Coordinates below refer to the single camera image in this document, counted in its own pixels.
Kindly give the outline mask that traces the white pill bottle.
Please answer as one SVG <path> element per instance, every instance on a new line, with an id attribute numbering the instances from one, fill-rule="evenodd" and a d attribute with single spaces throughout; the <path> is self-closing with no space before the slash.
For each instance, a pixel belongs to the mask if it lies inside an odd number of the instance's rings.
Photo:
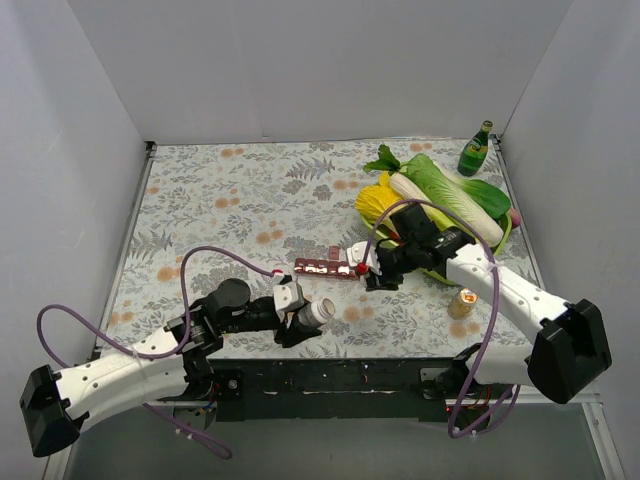
<path id="1" fill-rule="evenodd" d="M 329 298 L 323 298 L 307 303 L 297 312 L 297 318 L 305 327 L 320 328 L 334 318 L 335 311 L 334 303 Z"/>

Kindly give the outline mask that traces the red weekly pill organizer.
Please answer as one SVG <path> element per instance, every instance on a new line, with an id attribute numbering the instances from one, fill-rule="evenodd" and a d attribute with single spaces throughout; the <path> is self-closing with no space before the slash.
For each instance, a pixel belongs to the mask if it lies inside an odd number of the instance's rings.
<path id="1" fill-rule="evenodd" d="M 327 256 L 327 259 L 297 258 L 294 271 L 299 275 L 358 279 L 354 268 L 346 261 L 346 253 L 339 246 L 329 246 Z"/>

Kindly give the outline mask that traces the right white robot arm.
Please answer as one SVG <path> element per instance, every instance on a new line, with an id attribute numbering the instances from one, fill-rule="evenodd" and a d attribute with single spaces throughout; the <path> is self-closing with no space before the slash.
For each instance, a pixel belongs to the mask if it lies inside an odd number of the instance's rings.
<path id="1" fill-rule="evenodd" d="M 394 248 L 360 242 L 347 251 L 348 262 L 367 290 L 395 290 L 405 274 L 435 270 L 491 303 L 526 337 L 520 347 L 474 344 L 456 355 L 429 387 L 433 396 L 458 392 L 475 397 L 488 385 L 524 385 L 566 404 L 612 364 L 600 310 L 549 294 L 499 265 L 489 250 L 457 227 L 438 230 L 423 208 L 411 204 L 392 221 L 400 235 Z"/>

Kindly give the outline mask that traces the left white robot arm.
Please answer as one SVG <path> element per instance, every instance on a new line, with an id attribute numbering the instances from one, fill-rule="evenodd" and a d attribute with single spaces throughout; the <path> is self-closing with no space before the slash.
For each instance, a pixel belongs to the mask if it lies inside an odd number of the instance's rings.
<path id="1" fill-rule="evenodd" d="M 19 401 L 32 453 L 57 453 L 97 423 L 144 403 L 238 400 L 242 374 L 216 368 L 208 358 L 222 349 L 225 335 L 271 331 L 276 344 L 291 348 L 321 335 L 334 314 L 330 299 L 306 299 L 289 276 L 272 295 L 257 299 L 246 282 L 225 280 L 132 345 L 130 354 L 116 351 L 75 367 L 32 371 Z"/>

